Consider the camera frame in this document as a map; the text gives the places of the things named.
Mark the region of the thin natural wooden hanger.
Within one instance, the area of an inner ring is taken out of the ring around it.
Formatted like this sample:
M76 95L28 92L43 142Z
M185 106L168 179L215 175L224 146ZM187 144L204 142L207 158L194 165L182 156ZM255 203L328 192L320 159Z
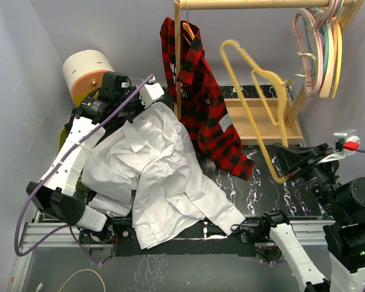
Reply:
M251 68L257 98L245 97L226 54L228 46L233 47ZM271 176L275 182L283 184L288 178L277 174L266 147L276 142L286 147L296 145L304 138L298 120L288 121L287 115L296 107L288 96L289 81L282 80L273 71L262 69L236 40L224 41L220 55L237 93L236 98L226 99L225 103L242 145L258 145Z

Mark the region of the white button-up shirt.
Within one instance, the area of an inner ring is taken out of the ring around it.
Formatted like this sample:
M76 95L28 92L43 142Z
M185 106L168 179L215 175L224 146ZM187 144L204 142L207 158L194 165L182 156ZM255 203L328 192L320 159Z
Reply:
M202 172L187 130L161 102L92 150L82 183L120 203L131 203L141 249L171 240L205 218L225 234L245 219Z

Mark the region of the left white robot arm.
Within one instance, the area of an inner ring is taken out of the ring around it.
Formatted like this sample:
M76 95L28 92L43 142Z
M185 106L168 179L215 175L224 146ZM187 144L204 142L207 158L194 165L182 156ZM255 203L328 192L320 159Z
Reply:
M93 148L105 135L105 126L114 123L125 107L130 114L148 104L140 90L154 78L148 76L139 86L133 86L126 75L106 72L102 85L87 93L75 110L68 136L49 170L38 182L26 188L27 204L70 226L92 230L101 243L113 237L113 227L106 215L76 198L78 179Z

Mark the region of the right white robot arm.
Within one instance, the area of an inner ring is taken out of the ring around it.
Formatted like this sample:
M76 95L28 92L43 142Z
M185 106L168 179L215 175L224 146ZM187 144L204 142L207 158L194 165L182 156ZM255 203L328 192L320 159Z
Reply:
M365 177L338 181L339 159L327 144L315 147L274 144L286 179L302 178L332 224L323 227L332 273L326 278L296 238L281 210L265 212L253 224L236 224L243 243L274 242L290 266L300 291L365 291Z

